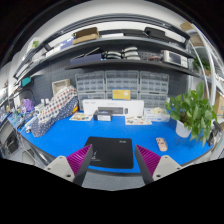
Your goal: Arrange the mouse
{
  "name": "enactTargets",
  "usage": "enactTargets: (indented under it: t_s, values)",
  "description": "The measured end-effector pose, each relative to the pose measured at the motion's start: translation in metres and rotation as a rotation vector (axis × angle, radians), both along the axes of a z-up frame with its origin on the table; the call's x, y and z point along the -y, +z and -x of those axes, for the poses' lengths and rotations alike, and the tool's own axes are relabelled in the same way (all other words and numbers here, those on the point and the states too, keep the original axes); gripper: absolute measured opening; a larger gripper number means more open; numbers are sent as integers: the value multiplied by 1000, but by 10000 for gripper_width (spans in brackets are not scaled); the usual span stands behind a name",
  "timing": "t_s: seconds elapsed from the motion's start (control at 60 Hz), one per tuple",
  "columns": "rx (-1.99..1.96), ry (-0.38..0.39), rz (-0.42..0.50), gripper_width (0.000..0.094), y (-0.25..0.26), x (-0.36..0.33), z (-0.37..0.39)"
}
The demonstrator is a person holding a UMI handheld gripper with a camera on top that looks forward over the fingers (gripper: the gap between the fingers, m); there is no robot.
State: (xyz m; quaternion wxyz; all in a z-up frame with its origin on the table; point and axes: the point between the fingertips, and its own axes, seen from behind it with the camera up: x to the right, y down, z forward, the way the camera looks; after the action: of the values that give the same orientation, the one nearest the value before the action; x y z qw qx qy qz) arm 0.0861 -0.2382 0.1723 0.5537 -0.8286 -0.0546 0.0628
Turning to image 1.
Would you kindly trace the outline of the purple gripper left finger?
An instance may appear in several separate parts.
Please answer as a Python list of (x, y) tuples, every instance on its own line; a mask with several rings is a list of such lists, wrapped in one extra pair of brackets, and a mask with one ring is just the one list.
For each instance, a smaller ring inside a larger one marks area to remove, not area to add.
[(65, 180), (81, 186), (93, 155), (91, 144), (84, 146), (69, 156), (58, 156), (45, 170)]

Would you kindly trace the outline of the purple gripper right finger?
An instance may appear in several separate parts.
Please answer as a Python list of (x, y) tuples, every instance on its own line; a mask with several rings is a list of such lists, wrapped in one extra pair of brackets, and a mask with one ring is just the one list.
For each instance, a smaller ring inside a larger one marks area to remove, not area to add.
[(140, 145), (135, 145), (135, 157), (145, 184), (150, 184), (182, 169), (170, 156), (159, 156)]

